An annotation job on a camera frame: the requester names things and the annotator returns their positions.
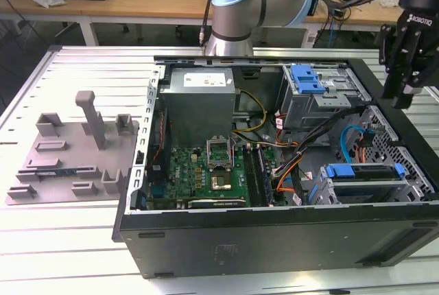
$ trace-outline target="electronics on workbench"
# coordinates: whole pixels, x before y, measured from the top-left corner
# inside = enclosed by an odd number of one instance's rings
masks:
[[[133,209],[416,202],[434,192],[347,64],[167,73]],[[253,87],[265,73],[273,92]]]

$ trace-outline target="open computer tower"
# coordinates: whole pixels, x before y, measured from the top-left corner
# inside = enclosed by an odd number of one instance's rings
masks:
[[[120,233],[144,278],[392,266],[439,158],[362,60],[155,57]]]

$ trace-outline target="slotted aluminum table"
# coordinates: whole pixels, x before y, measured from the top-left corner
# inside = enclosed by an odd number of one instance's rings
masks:
[[[383,81],[373,50],[255,49],[258,56],[362,58]],[[104,119],[141,115],[153,55],[201,55],[198,48],[63,47],[48,52],[0,117],[0,294],[439,294],[439,240],[392,268],[144,280],[125,244],[111,240],[117,201],[11,206],[6,191],[44,112],[83,121],[77,90],[93,90]],[[439,153],[436,89],[414,98],[409,119]]]

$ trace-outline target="floor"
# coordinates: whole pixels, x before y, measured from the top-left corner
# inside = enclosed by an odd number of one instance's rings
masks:
[[[0,39],[0,114],[14,98],[18,90],[34,70],[40,59],[47,50],[44,43],[30,27],[21,24],[21,35],[13,37],[7,34]],[[34,25],[38,33],[45,41],[55,44],[54,36],[62,30],[62,23],[37,22]],[[138,41],[134,25],[128,25],[130,31],[123,32],[119,24],[96,24],[97,36],[100,45],[111,46],[198,46],[197,26],[183,26],[182,37],[177,38],[175,27],[171,25],[144,25],[143,41]],[[254,47],[291,47],[298,48],[302,42],[303,31],[301,29],[270,29],[268,42],[260,43],[261,29],[252,33]],[[328,46],[329,31],[325,31],[316,47]],[[372,49],[373,36],[369,33],[336,32],[334,35],[334,48]],[[62,45],[84,45],[84,39],[80,28],[75,28],[61,39]]]

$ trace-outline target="green circuit board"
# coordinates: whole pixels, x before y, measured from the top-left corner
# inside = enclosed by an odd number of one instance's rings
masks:
[[[230,171],[209,169],[206,147],[173,147],[169,178],[165,185],[166,199],[234,198],[246,201],[250,206],[242,147],[233,150],[233,166]],[[267,169],[275,167],[274,151],[263,151]],[[227,147],[216,147],[211,152],[211,160],[227,159]],[[231,189],[214,189],[213,182],[230,183]]]

